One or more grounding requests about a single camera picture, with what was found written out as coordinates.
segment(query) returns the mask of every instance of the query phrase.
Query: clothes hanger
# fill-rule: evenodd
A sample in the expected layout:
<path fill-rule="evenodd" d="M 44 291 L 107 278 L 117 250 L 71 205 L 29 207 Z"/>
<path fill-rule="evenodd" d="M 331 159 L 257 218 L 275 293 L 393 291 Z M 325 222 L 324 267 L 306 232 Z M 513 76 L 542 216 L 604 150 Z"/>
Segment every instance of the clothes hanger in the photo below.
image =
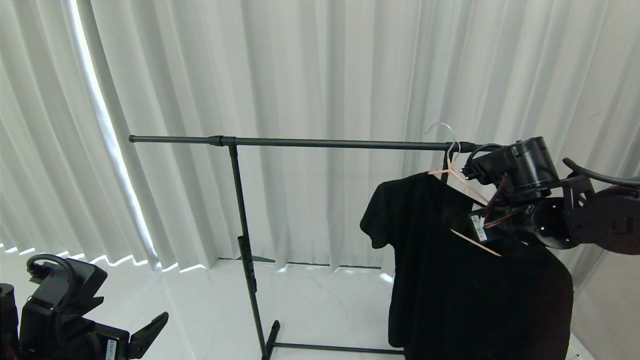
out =
<path fill-rule="evenodd" d="M 436 126 L 436 125 L 441 125 L 441 126 L 446 126 L 447 129 L 449 129 L 449 131 L 451 132 L 451 134 L 453 135 L 453 141 L 451 142 L 451 146 L 449 146 L 449 148 L 447 149 L 447 170 L 435 170 L 435 171 L 429 171 L 427 172 L 427 174 L 431 174 L 431 175 L 435 175 L 435 174 L 443 174 L 443 173 L 448 173 L 453 175 L 456 179 L 458 179 L 462 185 L 465 186 L 465 192 L 468 195 L 468 189 L 471 189 L 471 191 L 476 194 L 480 199 L 484 200 L 485 204 L 488 204 L 490 201 L 487 200 L 486 197 L 484 197 L 481 193 L 479 193 L 476 189 L 474 189 L 473 187 L 471 187 L 471 185 L 465 180 L 463 179 L 460 175 L 458 175 L 456 173 L 456 171 L 453 168 L 453 164 L 451 161 L 451 150 L 453 149 L 453 146 L 457 143 L 458 144 L 458 149 L 460 149 L 460 143 L 456 141 L 456 133 L 453 131 L 453 129 L 451 129 L 451 126 L 449 126 L 448 124 L 445 124 L 443 122 L 437 122 L 433 125 L 431 125 L 431 127 L 429 128 L 429 130 L 427 130 L 427 134 L 429 134 L 431 132 L 431 130 Z M 453 158 L 453 162 L 456 161 L 456 158 L 458 157 L 460 153 L 456 154 L 456 157 Z M 502 257 L 502 255 L 498 254 L 497 252 L 493 251 L 492 249 L 489 249 L 488 247 L 475 242 L 474 240 L 471 240 L 470 238 L 466 237 L 465 235 L 462 235 L 461 233 L 455 231 L 454 229 L 449 229 L 452 233 L 454 233 L 455 235 L 458 235 L 460 238 L 463 238 L 464 240 L 469 241 L 470 243 L 474 244 L 475 246 L 495 255 L 495 256 L 499 256 Z"/>

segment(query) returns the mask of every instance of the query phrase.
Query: white floor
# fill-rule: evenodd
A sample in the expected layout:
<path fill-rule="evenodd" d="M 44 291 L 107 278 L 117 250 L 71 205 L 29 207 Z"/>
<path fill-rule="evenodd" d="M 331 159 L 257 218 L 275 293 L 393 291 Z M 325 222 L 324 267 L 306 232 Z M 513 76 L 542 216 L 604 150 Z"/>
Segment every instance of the white floor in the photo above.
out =
<path fill-rule="evenodd" d="M 32 254 L 0 254 L 0 281 L 16 287 L 21 307 L 33 293 L 24 262 Z M 253 315 L 239 261 L 221 260 L 213 270 L 152 273 L 126 261 L 105 268 L 109 277 L 98 292 L 103 305 L 87 318 L 135 332 L 163 311 L 169 323 L 144 357 L 151 359 L 260 359 Z M 388 278 L 379 270 L 256 263 L 262 327 L 282 324 L 278 341 L 390 348 Z M 402 356 L 276 348 L 272 359 L 375 359 Z"/>

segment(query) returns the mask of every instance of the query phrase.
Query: clothing rack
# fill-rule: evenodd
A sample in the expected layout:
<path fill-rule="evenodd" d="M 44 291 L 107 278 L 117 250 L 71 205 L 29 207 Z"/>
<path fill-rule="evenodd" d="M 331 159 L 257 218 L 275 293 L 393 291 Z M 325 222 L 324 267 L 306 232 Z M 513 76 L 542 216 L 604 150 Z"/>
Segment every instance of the clothing rack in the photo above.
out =
<path fill-rule="evenodd" d="M 361 141 L 361 140 L 311 140 L 311 139 L 285 139 L 285 138 L 237 138 L 234 136 L 209 136 L 209 137 L 187 137 L 187 136 L 134 136 L 129 137 L 130 142 L 155 142 L 155 143 L 202 143 L 218 147 L 228 147 L 229 156 L 231 157 L 231 167 L 234 175 L 234 184 L 236 187 L 236 197 L 240 212 L 240 224 L 242 225 L 242 235 L 238 236 L 238 245 L 240 247 L 240 257 L 242 259 L 244 278 L 246 279 L 247 289 L 249 291 L 249 299 L 251 301 L 251 309 L 253 311 L 253 320 L 255 329 L 258 334 L 258 342 L 260 343 L 260 352 L 262 360 L 270 360 L 274 347 L 283 348 L 305 348 L 314 350 L 336 350 L 347 352 L 367 352 L 376 354 L 395 354 L 403 355 L 402 350 L 387 350 L 378 348 L 359 348 L 359 347 L 337 347 L 329 345 L 313 345 L 298 343 L 281 343 L 276 338 L 280 331 L 280 322 L 275 320 L 271 326 L 269 338 L 264 341 L 264 333 L 262 332 L 262 322 L 260 320 L 260 312 L 258 310 L 258 300 L 256 298 L 257 281 L 253 271 L 253 256 L 251 254 L 251 243 L 249 238 L 249 226 L 246 219 L 246 209 L 244 206 L 244 195 L 242 191 L 242 180 L 240 178 L 240 165 L 238 163 L 238 146 L 275 146 L 275 147 L 320 147 L 320 148 L 340 148 L 340 149 L 396 149 L 396 150 L 431 150 L 445 151 L 443 170 L 447 169 L 446 152 L 451 148 L 449 159 L 453 152 L 472 152 L 478 149 L 478 145 L 469 142 L 379 142 L 379 141 Z M 447 182 L 447 173 L 442 174 L 441 180 Z"/>

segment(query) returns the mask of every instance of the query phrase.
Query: horizontal rod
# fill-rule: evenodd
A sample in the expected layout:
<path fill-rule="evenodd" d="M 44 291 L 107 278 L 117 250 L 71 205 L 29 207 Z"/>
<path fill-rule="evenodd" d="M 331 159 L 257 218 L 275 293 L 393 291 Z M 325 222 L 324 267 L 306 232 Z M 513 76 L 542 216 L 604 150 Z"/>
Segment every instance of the horizontal rod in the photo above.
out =
<path fill-rule="evenodd" d="M 276 139 L 276 138 L 236 138 L 234 136 L 135 136 L 130 142 L 163 142 L 163 143 L 208 143 L 215 146 L 277 146 L 277 147 L 325 147 L 341 149 L 397 149 L 397 150 L 432 150 L 446 151 L 450 142 L 379 142 L 367 140 L 320 140 L 320 139 Z M 472 152 L 478 145 L 460 142 L 461 152 Z"/>
<path fill-rule="evenodd" d="M 286 348 L 308 348 L 314 350 L 334 350 L 334 351 L 349 351 L 349 352 L 368 352 L 373 354 L 391 354 L 391 355 L 403 355 L 402 350 L 387 350 L 384 348 L 361 348 L 361 347 L 332 347 L 328 345 L 309 345 L 309 344 L 292 344 L 292 343 L 275 343 L 276 347 Z"/>

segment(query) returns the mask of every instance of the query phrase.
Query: white curtain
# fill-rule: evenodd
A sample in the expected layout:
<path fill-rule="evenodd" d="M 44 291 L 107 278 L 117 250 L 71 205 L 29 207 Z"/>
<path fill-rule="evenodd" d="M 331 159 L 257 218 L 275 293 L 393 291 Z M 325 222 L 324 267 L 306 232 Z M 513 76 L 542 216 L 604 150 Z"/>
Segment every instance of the white curtain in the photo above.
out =
<path fill-rule="evenodd" d="M 21 16 L 3 21 L 3 29 L 20 30 L 18 40 L 3 38 L 3 44 L 18 44 L 18 51 L 5 51 L 3 45 L 3 76 L 11 79 L 14 89 L 9 99 L 15 99 L 11 103 L 20 105 L 22 114 L 29 114 L 22 117 L 47 119 L 42 120 L 45 124 L 55 119 L 57 126 L 47 133 L 51 136 L 39 135 L 45 126 L 29 129 L 40 136 L 32 144 L 39 149 L 36 164 L 42 164 L 43 172 L 29 168 L 22 178 L 14 175 L 16 170 L 3 175 L 10 172 L 16 187 L 35 179 L 51 183 L 51 194 L 58 198 L 67 194 L 58 188 L 75 191 L 70 200 L 58 200 L 59 206 L 46 202 L 28 212 L 17 205 L 18 199 L 8 201 L 10 188 L 3 176 L 3 238 L 12 232 L 11 239 L 24 241 L 21 249 L 28 247 L 36 240 L 16 229 L 35 231 L 46 225 L 31 221 L 14 227 L 11 219 L 30 221 L 25 219 L 39 218 L 34 211 L 57 215 L 63 208 L 65 216 L 74 219 L 67 220 L 68 227 L 93 233 L 54 238 L 87 244 L 97 238 L 99 250 L 114 252 L 110 258 L 157 256 L 165 268 L 178 263 L 184 269 L 238 257 L 236 237 L 241 229 L 227 150 L 133 145 L 127 143 L 131 133 L 448 141 L 451 136 L 444 129 L 426 134 L 431 124 L 446 122 L 461 141 L 513 143 L 544 136 L 562 176 L 568 173 L 560 162 L 564 156 L 606 174 L 637 175 L 639 4 L 79 1 L 91 65 L 140 203 L 140 222 L 132 220 L 135 201 L 122 190 L 127 181 L 115 175 L 118 162 L 104 149 L 96 149 L 99 142 L 88 142 L 84 133 L 100 137 L 99 119 L 95 106 L 89 106 L 92 100 L 71 40 L 70 7 L 3 3 L 13 12 L 26 8 L 40 16 L 34 24 Z M 45 23 L 45 8 L 59 11 L 59 26 L 50 23 L 47 31 L 27 37 L 30 31 L 44 29 L 40 23 Z M 65 38 L 67 50 L 52 46 Z M 28 47 L 44 47 L 48 57 L 28 53 Z M 57 62 L 65 56 L 69 61 Z M 34 72 L 34 64 L 41 62 L 50 64 L 49 71 L 20 75 L 20 81 L 21 73 L 8 65 Z M 63 66 L 74 67 L 75 73 L 63 77 Z M 70 101 L 70 90 L 34 96 L 51 84 L 68 89 L 73 81 L 82 89 L 85 103 Z M 5 108 L 5 128 L 10 121 L 26 126 Z M 76 141 L 62 141 L 74 133 L 60 124 L 74 125 Z M 44 140 L 50 138 L 59 139 L 57 145 L 45 147 Z M 4 167 L 6 142 L 3 139 Z M 439 167 L 442 158 L 441 152 L 424 151 L 240 147 L 239 152 L 254 255 L 279 265 L 382 266 L 390 274 L 390 249 L 371 249 L 358 228 L 360 217 L 380 182 Z M 67 167 L 48 165 L 64 164 L 61 158 L 67 159 Z M 460 156 L 458 164 L 464 159 Z M 99 164 L 104 169 L 90 172 Z M 61 168 L 65 171 L 58 174 Z M 101 186 L 100 191 L 91 186 Z M 34 184 L 20 198 L 39 199 L 36 195 L 43 189 Z M 487 186 L 483 191 L 491 194 L 493 189 Z M 89 198 L 89 193 L 99 199 Z M 102 229 L 123 229 L 124 235 L 99 233 Z M 151 249 L 144 245 L 147 232 Z M 88 245 L 73 245 L 60 249 L 90 252 Z M 559 252 L 577 285 L 600 254 L 600 249 L 588 246 Z"/>
<path fill-rule="evenodd" d="M 152 259 L 74 31 L 63 2 L 0 2 L 0 243 L 113 262 Z"/>

